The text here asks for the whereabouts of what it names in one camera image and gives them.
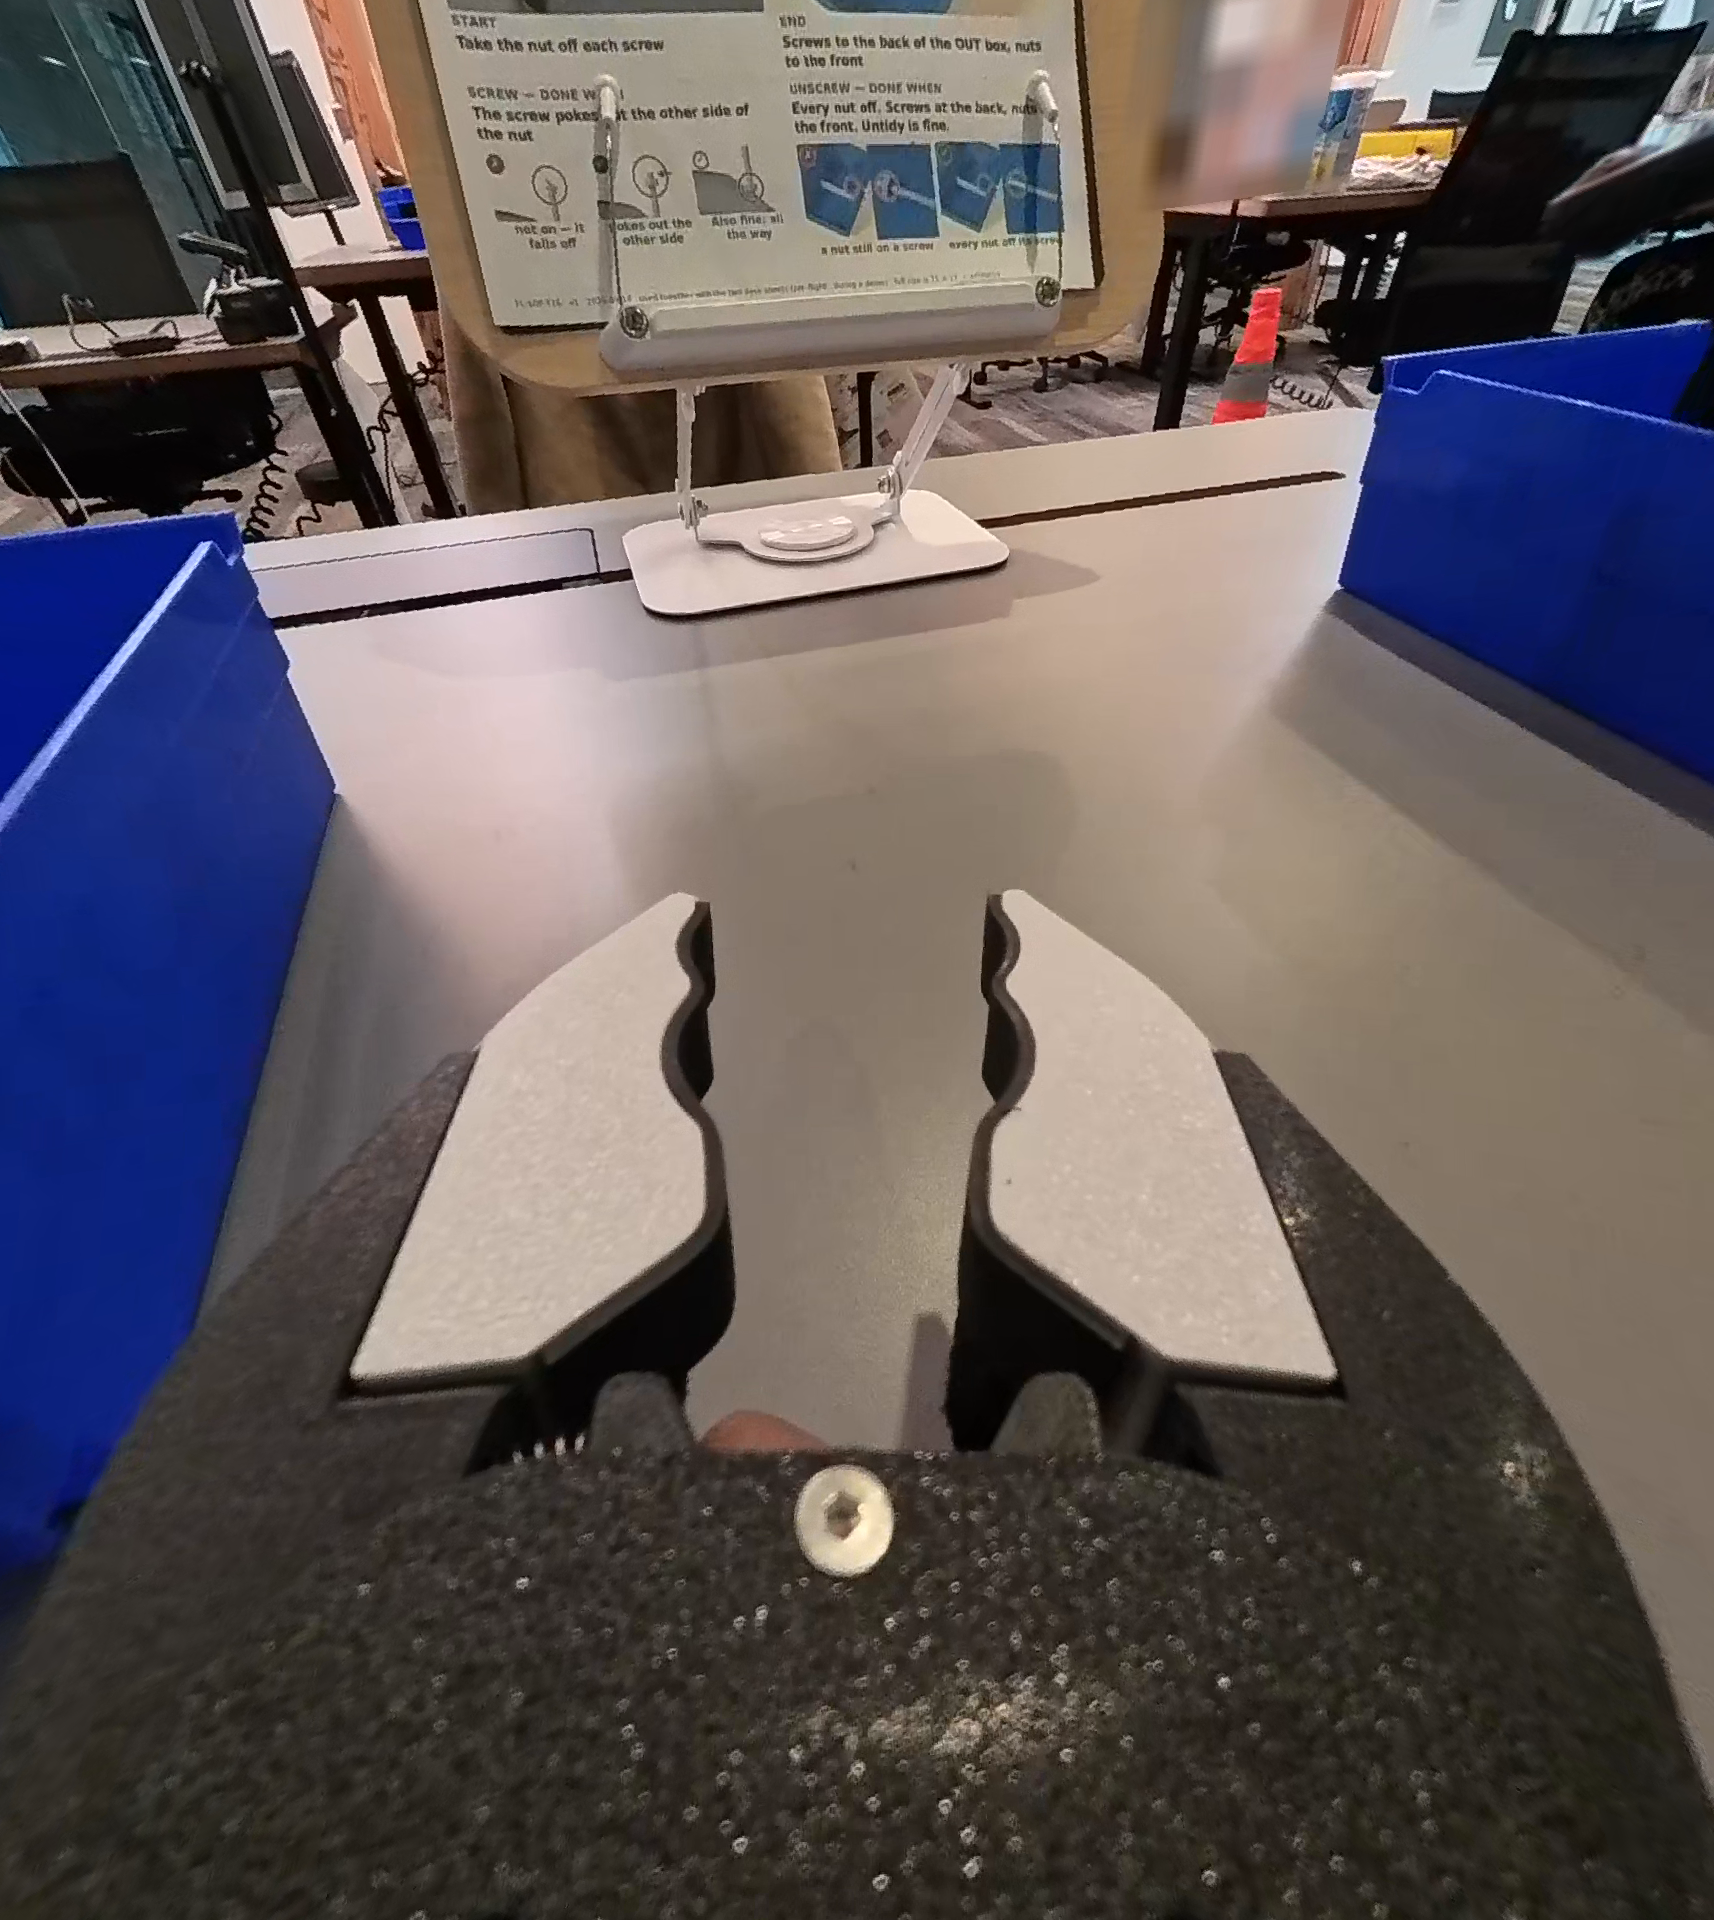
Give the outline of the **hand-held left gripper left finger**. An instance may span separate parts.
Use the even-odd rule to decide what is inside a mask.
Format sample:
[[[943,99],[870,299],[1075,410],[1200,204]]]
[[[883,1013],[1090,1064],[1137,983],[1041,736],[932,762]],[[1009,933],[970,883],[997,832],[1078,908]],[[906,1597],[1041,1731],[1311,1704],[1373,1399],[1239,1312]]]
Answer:
[[[713,910],[674,893],[478,1045],[347,1384],[531,1386],[587,1413],[614,1372],[685,1384],[735,1308],[713,1082]]]

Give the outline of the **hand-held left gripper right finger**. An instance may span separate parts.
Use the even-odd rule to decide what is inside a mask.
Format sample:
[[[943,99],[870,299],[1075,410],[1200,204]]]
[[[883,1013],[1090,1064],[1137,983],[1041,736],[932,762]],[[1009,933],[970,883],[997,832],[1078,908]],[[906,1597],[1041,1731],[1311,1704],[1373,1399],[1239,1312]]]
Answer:
[[[1039,896],[986,903],[987,1111],[970,1135],[947,1427],[1082,1384],[1107,1444],[1175,1440],[1186,1388],[1331,1399],[1339,1358],[1225,1057]]]

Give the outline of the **blue plastic parts bin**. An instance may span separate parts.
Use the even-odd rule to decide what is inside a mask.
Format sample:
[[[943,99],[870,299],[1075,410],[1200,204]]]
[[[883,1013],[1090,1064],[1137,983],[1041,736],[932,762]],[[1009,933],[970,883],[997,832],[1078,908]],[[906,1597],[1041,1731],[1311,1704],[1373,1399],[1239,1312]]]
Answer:
[[[1342,590],[1714,786],[1714,330],[1391,357]]]
[[[232,519],[0,541],[0,1575],[198,1316],[331,814]]]

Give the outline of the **tan fabric panel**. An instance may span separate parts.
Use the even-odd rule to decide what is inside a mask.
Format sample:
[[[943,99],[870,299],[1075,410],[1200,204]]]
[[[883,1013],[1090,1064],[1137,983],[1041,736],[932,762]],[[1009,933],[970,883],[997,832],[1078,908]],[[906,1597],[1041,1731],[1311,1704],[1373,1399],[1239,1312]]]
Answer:
[[[676,490],[667,391],[567,395],[516,382],[465,335],[445,335],[461,498],[471,515],[552,509]],[[694,484],[837,473],[842,449],[820,374],[706,387],[694,419]]]

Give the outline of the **orange traffic cone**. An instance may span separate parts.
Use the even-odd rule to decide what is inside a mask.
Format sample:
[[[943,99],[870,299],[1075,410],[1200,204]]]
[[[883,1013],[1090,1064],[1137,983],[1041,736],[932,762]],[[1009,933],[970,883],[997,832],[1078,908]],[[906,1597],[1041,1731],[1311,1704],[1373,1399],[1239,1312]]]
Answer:
[[[1214,427],[1249,423],[1268,414],[1268,391],[1278,370],[1281,288],[1265,284],[1253,292],[1249,316],[1239,338],[1235,357],[1225,375]]]

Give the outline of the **brown desk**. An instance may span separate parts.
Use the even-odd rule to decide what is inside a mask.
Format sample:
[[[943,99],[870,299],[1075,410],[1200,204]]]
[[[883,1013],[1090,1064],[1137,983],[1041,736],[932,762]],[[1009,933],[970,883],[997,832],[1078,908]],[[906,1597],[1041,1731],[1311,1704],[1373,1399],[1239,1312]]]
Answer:
[[[429,254],[383,245],[331,245],[294,266],[301,291],[331,303],[333,318],[365,327],[381,374],[374,427],[383,473],[417,473],[420,515],[456,519],[461,498],[435,431],[447,419],[442,332]]]

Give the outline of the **dark wooden desk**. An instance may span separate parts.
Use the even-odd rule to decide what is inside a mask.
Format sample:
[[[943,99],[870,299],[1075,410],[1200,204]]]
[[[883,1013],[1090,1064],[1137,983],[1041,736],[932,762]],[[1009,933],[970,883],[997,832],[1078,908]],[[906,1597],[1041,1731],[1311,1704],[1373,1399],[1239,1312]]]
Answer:
[[[1339,299],[1375,300],[1393,243],[1403,241],[1441,181],[1363,183],[1320,181],[1292,195],[1261,195],[1233,204],[1175,207],[1164,215],[1164,252],[1147,311],[1147,339],[1137,369],[1158,378],[1153,430],[1182,423],[1193,355],[1203,335],[1206,296],[1220,274],[1220,257],[1253,232],[1339,247],[1345,268]]]

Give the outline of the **printed instruction sign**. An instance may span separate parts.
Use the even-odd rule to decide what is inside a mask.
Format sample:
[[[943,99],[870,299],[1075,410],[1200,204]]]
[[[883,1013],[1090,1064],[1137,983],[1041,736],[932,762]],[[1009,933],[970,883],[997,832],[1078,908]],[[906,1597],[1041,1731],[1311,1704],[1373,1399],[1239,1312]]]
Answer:
[[[488,318],[1096,288],[1075,3],[420,3]]]

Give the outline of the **computer monitor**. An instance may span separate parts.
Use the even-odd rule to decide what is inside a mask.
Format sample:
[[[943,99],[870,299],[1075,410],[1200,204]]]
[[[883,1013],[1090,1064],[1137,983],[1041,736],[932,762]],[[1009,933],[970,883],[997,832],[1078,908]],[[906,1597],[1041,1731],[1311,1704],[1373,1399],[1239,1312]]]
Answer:
[[[278,181],[278,207],[290,215],[337,215],[358,204],[337,131],[325,125],[317,94],[293,51],[268,55],[285,121],[294,136],[294,179]]]

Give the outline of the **black office chair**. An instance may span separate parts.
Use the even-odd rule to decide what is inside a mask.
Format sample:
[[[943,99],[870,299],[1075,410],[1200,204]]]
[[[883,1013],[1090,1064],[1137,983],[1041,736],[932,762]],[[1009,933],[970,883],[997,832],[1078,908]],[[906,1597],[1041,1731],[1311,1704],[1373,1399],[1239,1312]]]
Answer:
[[[17,494],[69,515],[235,506],[280,419],[262,370],[203,362],[173,243],[122,154],[0,168],[0,403],[24,403],[0,456]]]
[[[1571,247],[1542,236],[1549,200],[1640,142],[1702,30],[1510,37],[1386,292],[1320,310],[1332,357],[1373,370],[1549,335],[1574,271]]]

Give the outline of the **white and blue canister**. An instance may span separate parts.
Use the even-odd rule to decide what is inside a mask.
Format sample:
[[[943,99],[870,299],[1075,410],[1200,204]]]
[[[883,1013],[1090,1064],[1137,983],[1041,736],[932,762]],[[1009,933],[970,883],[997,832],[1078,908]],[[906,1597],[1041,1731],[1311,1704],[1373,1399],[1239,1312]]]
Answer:
[[[1378,85],[1380,71],[1368,68],[1346,71],[1332,78],[1314,140],[1307,168],[1311,188],[1331,188],[1350,179]]]

